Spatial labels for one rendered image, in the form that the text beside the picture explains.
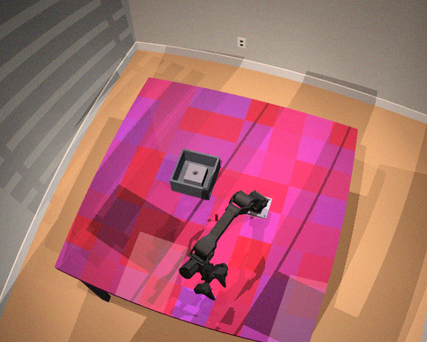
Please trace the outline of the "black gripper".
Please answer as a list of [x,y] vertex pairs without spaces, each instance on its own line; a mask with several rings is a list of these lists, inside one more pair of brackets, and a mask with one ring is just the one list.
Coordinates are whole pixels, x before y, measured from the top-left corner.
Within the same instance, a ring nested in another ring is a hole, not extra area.
[[[199,283],[199,284],[197,284],[197,286],[194,288],[194,292],[196,293],[196,294],[203,294],[203,295],[206,295],[208,298],[211,298],[213,301],[216,301],[216,299],[215,299],[215,297],[214,297],[214,295],[212,294],[212,288],[210,288],[210,283],[211,283],[211,281],[212,280],[210,280],[209,278],[208,278],[208,274],[207,274],[207,272],[208,272],[208,269],[210,269],[211,270],[211,265],[212,265],[213,263],[209,263],[207,266],[205,266],[205,268],[200,268],[199,270],[198,270],[198,272],[197,273],[200,273],[200,275],[202,276],[200,279],[201,280],[204,280],[205,282],[204,283]],[[214,264],[213,264],[214,265]],[[219,281],[219,283],[224,287],[224,288],[226,288],[227,286],[226,286],[226,281],[225,281],[225,279],[224,280],[219,280],[219,279],[217,279],[218,281]]]

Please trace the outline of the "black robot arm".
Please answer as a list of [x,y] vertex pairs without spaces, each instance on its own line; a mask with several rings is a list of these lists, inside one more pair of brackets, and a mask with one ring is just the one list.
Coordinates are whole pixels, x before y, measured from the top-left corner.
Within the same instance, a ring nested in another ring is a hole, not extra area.
[[[181,276],[185,279],[190,279],[195,275],[200,268],[205,268],[214,257],[217,248],[217,242],[222,234],[230,226],[231,222],[238,216],[246,214],[249,210],[258,214],[267,206],[268,198],[253,190],[249,195],[242,190],[236,192],[230,199],[229,205],[226,207],[225,212],[217,221],[214,228],[208,235],[200,238],[193,248],[188,253],[190,258],[180,269]],[[235,205],[233,205],[235,203]],[[195,251],[195,253],[192,253]],[[225,263],[221,263],[220,267],[211,265],[211,270],[208,269],[208,278],[210,280],[219,279],[224,280],[227,277],[228,267]]]

